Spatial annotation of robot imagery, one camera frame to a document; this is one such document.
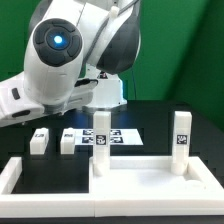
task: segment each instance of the white rectangular block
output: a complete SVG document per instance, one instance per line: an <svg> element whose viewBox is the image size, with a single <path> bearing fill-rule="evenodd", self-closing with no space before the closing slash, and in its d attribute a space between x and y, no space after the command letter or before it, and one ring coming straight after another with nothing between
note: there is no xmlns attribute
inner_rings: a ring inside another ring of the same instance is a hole
<svg viewBox="0 0 224 224"><path fill-rule="evenodd" d="M0 175L0 195L11 194L22 172L22 159L12 157Z"/></svg>
<svg viewBox="0 0 224 224"><path fill-rule="evenodd" d="M31 155L44 155L49 141L49 130L47 128L37 129L30 141Z"/></svg>
<svg viewBox="0 0 224 224"><path fill-rule="evenodd" d="M187 171L191 123L192 115L190 112L175 112L171 171L176 175L183 175Z"/></svg>
<svg viewBox="0 0 224 224"><path fill-rule="evenodd" d="M93 164L94 172L102 176L110 168L111 113L97 111L93 118Z"/></svg>
<svg viewBox="0 0 224 224"><path fill-rule="evenodd" d="M75 152L75 129L64 129L61 138L61 154L72 155Z"/></svg>

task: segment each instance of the blue light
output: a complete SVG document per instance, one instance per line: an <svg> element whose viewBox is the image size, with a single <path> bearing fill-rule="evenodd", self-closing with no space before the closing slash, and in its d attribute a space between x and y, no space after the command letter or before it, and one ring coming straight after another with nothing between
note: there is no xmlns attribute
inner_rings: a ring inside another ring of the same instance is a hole
<svg viewBox="0 0 224 224"><path fill-rule="evenodd" d="M56 44L61 44L61 43L63 42L63 39L62 39L62 37L60 37L60 36L56 36L56 37L54 38L54 42L55 42Z"/></svg>

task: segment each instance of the green background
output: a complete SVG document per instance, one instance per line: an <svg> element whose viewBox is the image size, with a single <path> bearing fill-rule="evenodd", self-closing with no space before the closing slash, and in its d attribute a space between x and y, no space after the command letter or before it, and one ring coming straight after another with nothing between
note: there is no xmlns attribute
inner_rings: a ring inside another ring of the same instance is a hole
<svg viewBox="0 0 224 224"><path fill-rule="evenodd" d="M0 1L0 80L23 70L29 19L40 0ZM224 1L142 0L137 100L180 100L224 130ZM121 74L135 99L131 70Z"/></svg>

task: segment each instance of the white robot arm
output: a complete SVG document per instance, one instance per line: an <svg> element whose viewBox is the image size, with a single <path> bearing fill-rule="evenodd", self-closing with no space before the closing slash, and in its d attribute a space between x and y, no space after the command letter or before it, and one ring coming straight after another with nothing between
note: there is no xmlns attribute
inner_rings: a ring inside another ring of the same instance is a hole
<svg viewBox="0 0 224 224"><path fill-rule="evenodd" d="M96 79L83 65L116 74L134 63L140 0L42 0L30 22L24 71L0 83L0 127L91 102Z"/></svg>

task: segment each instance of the white platform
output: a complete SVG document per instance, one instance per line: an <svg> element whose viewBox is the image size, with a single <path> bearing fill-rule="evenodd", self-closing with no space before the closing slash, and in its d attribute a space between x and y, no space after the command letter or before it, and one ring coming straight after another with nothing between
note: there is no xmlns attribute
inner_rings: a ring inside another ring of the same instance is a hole
<svg viewBox="0 0 224 224"><path fill-rule="evenodd" d="M184 176L171 173L171 161L171 157L111 157L109 174L96 177L90 159L89 194L2 192L0 218L224 215L224 190L201 160L190 157ZM9 163L10 170L18 169L18 163ZM10 184L9 177L1 180Z"/></svg>
<svg viewBox="0 0 224 224"><path fill-rule="evenodd" d="M115 135L114 131L119 131L119 135ZM75 129L75 144L76 145L93 145L93 129ZM111 129L110 133L110 145L143 145L141 137L137 129ZM122 142L113 141L115 139L122 139Z"/></svg>

